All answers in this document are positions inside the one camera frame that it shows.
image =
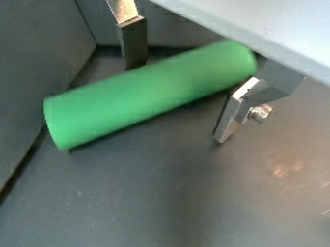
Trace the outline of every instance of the bolt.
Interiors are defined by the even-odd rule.
[[[249,119],[254,119],[260,124],[268,121],[268,118],[273,112],[275,108],[269,104],[253,107],[249,113]]]

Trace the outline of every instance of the gray wall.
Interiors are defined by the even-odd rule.
[[[106,0],[77,0],[99,45],[118,45],[116,17]],[[140,14],[149,19],[149,44],[154,46],[201,46],[220,40],[220,35],[192,20],[148,0],[136,0]]]
[[[0,2],[0,191],[45,123],[45,97],[63,91],[95,43],[74,0]]]

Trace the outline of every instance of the metal clamp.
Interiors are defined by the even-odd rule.
[[[149,58],[148,19],[138,14],[134,0],[106,0],[117,18],[126,69],[146,65]]]
[[[214,128],[214,138],[224,143],[249,119],[265,123],[273,112],[269,102],[291,96],[307,76],[268,60],[257,77],[249,77],[228,97]]]

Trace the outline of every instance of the green foam roller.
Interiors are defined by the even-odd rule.
[[[236,86],[257,70],[253,52],[221,41],[45,102],[57,146],[69,150]]]

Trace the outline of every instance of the gray surface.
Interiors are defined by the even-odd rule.
[[[106,0],[77,0],[99,45],[120,45],[116,17]],[[194,47],[218,41],[220,35],[149,0],[136,1],[140,14],[149,19],[149,44]]]
[[[77,83],[118,74],[120,54]],[[2,247],[328,247],[329,93],[309,80],[222,146],[224,95],[73,152],[47,136],[0,208]]]
[[[328,0],[152,0],[330,85]]]
[[[0,32],[2,191],[42,129],[45,97],[73,82],[95,44],[67,0],[2,1]]]

